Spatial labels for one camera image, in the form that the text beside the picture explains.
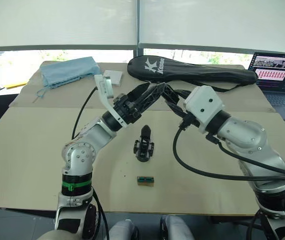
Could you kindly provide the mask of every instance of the blue cloth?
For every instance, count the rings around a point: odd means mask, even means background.
[[[48,89],[58,88],[90,75],[102,74],[91,56],[41,66],[40,71],[44,88],[36,95],[41,98]]]

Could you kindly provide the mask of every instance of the table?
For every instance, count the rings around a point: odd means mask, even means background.
[[[118,96],[121,93],[128,93],[133,90],[139,84],[144,83],[127,73],[126,63],[98,63],[102,72],[105,70],[122,71],[122,82],[120,87],[113,87],[114,96]],[[242,68],[239,65],[220,65],[220,67],[233,67]],[[173,89],[193,90],[195,85],[183,82],[172,81],[170,85]],[[212,85],[220,88],[232,88],[235,86],[233,83],[227,82],[214,82]],[[10,104],[10,107],[45,107],[45,108],[80,108],[89,93],[95,87],[95,81],[93,77],[85,77],[79,81],[72,82],[58,88],[51,89],[46,92],[43,98],[37,97],[36,92],[43,88],[41,72],[36,71],[31,77],[30,81],[21,90],[20,95]],[[218,93],[226,105],[226,111],[231,112],[265,112],[275,113],[274,108],[266,100],[264,94],[256,84],[247,85],[244,87],[236,88],[225,93]],[[98,95],[94,94],[90,99],[90,102],[86,106],[87,108],[104,109],[101,104]],[[154,103],[150,110],[167,110],[165,101],[160,99]]]
[[[10,107],[0,120],[0,207],[56,210],[64,161],[61,149],[71,139],[77,108]],[[79,125],[105,109],[85,109]],[[277,113],[231,112],[264,126],[270,145],[285,159],[285,123]],[[94,163],[93,185],[105,211],[204,215],[252,215],[258,208],[247,182],[211,179],[181,167],[172,141],[181,119],[170,111],[146,111],[122,129]],[[133,153],[148,124],[155,143],[149,162]],[[241,175],[236,159],[205,140],[196,127],[177,145],[186,163],[211,172]],[[138,186],[137,176],[154,176],[154,187]]]

